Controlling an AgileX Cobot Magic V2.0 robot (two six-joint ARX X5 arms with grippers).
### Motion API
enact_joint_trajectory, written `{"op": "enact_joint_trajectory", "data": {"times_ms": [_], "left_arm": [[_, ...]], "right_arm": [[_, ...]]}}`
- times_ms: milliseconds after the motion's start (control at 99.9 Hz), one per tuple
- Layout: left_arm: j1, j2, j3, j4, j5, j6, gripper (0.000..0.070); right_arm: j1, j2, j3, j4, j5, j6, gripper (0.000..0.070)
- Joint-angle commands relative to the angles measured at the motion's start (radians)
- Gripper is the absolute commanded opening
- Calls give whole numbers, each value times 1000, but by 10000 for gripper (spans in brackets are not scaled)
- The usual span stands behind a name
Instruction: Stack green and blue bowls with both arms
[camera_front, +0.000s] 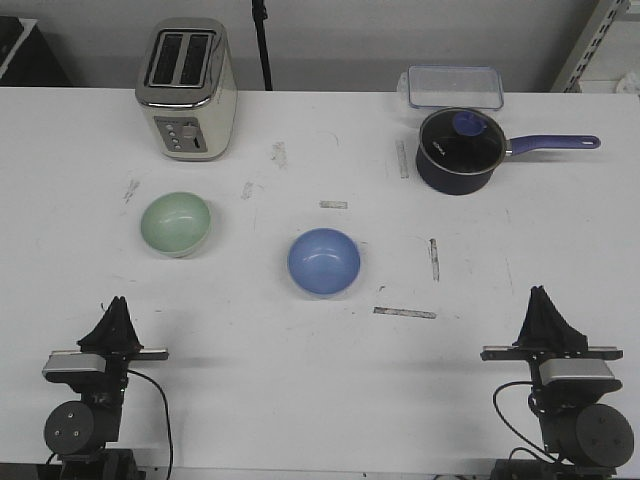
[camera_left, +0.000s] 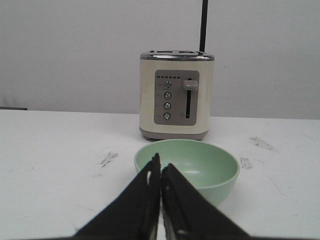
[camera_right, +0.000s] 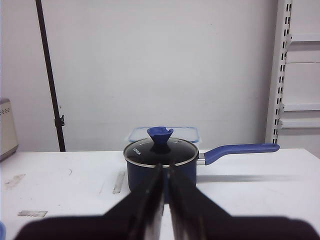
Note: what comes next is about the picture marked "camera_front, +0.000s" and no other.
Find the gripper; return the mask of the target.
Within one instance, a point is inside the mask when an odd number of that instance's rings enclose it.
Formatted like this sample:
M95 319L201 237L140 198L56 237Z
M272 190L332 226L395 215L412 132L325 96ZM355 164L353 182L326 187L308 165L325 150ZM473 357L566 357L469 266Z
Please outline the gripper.
M124 351L110 349L116 338L119 302L120 344ZM113 298L96 326L78 340L77 345L82 353L97 354L105 361L102 371L91 374L85 383L75 388L83 403L94 406L123 405L132 362L164 361L169 358L167 348L146 349L140 343L124 296Z
M480 357L483 361L525 361L532 371L532 379L541 383L539 366L549 359L555 358L589 358L602 359L608 362L623 357L623 351L613 346L594 346L581 350L566 350L554 352L551 350L532 349L541 344L541 327L545 342L549 348L587 348L587 336L572 327L560 314L543 286L534 286L530 290L530 297L524 321L514 346L485 346ZM609 381L559 381L560 383L595 383L596 385L620 384L615 377Z

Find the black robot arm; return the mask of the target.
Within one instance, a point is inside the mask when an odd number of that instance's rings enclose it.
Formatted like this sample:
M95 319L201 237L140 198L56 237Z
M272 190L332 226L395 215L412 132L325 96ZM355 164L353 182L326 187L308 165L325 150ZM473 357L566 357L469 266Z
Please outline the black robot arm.
M77 341L76 350L50 353L42 375L66 384L80 396L48 416L43 436L61 461L60 479L144 479L146 473L127 448L109 448L119 440L125 391L131 375L157 382L130 368L139 361L163 361L165 349L147 350L133 327L123 296L113 298L94 329Z
M510 346L488 346L484 361L524 361L527 404L542 443L525 440L527 458L495 461L493 479L611 479L633 456L634 432L604 395L621 389L608 364L623 356L615 346L592 346L559 313L545 289L530 291L526 315Z

